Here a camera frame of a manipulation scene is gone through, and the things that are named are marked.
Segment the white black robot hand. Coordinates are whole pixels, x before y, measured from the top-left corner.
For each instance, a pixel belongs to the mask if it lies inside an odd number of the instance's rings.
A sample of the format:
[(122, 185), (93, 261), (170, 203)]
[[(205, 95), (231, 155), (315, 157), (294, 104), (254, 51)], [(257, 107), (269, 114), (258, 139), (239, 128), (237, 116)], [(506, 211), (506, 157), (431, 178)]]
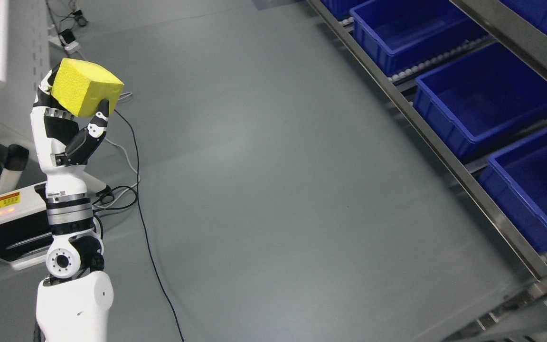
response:
[(44, 172), (86, 165), (106, 136), (111, 113), (109, 100), (100, 100), (91, 121), (80, 129), (72, 113), (52, 95), (58, 70), (51, 69), (38, 85), (30, 113), (37, 159)]

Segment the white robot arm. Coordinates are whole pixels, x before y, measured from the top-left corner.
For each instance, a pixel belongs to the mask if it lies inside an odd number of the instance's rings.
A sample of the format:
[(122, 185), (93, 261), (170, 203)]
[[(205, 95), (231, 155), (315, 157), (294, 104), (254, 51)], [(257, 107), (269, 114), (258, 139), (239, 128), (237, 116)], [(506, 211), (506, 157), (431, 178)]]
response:
[(82, 165), (42, 165), (44, 203), (53, 241), (38, 285), (37, 325), (47, 342), (104, 342), (113, 288)]

